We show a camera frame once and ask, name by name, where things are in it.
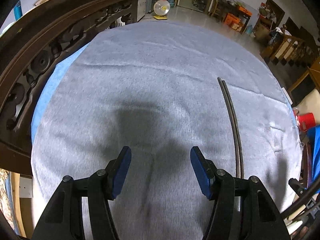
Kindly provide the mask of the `grey table cloth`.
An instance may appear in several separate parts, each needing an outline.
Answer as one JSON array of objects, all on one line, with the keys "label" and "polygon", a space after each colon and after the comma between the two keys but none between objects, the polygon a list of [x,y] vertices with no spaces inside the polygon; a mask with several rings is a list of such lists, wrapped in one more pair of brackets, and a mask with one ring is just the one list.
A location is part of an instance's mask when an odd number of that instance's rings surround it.
[{"label": "grey table cloth", "polygon": [[34,219],[63,176],[86,178],[129,146],[129,172],[110,204],[119,237],[201,239],[213,204],[196,180],[191,148],[236,171],[219,80],[238,120],[245,178],[259,177],[285,210],[294,199],[288,181],[299,175],[300,140],[269,68],[214,31],[150,21],[103,31],[56,65],[31,125]]}]

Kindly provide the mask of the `dark carved wooden table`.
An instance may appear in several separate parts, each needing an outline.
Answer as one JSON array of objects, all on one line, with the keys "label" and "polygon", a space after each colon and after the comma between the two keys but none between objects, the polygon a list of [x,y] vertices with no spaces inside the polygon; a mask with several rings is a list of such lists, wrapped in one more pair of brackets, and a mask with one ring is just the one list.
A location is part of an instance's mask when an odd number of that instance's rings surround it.
[{"label": "dark carved wooden table", "polygon": [[138,0],[48,0],[1,36],[1,168],[31,175],[31,121],[56,65],[117,19],[137,21]]}]

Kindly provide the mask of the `orange boxes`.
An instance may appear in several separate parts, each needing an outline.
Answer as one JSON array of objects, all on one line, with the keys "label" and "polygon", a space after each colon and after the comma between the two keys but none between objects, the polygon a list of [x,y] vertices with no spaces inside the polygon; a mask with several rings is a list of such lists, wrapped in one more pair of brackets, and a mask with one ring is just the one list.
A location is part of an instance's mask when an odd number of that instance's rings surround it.
[{"label": "orange boxes", "polygon": [[224,25],[227,25],[233,30],[236,30],[242,34],[245,31],[251,17],[252,13],[249,10],[243,6],[236,5],[235,7],[228,9],[223,23]]}]

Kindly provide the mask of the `small floor fan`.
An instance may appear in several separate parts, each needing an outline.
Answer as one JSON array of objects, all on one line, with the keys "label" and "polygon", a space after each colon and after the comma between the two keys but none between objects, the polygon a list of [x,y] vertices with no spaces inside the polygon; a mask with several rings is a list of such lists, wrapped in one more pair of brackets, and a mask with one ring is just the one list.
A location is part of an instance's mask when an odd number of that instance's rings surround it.
[{"label": "small floor fan", "polygon": [[153,6],[155,15],[153,16],[156,20],[167,20],[167,14],[170,10],[170,3],[167,0],[159,0]]}]

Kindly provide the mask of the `dark wooden side table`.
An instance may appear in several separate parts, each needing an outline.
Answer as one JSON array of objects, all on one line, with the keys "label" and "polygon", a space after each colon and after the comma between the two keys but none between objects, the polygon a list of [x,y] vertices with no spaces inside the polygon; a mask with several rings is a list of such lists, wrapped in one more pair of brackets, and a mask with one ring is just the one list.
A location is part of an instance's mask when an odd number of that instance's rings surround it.
[{"label": "dark wooden side table", "polygon": [[208,15],[241,34],[246,30],[252,17],[252,13],[236,0],[213,0]]}]

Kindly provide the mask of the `blue thermos bottle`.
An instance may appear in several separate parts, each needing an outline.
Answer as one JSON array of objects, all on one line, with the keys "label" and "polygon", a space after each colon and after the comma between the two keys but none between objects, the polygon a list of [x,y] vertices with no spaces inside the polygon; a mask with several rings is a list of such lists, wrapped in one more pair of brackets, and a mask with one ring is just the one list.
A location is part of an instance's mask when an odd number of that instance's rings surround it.
[{"label": "blue thermos bottle", "polygon": [[18,1],[17,4],[14,6],[14,16],[15,16],[16,21],[19,20],[23,16],[20,1]]}]

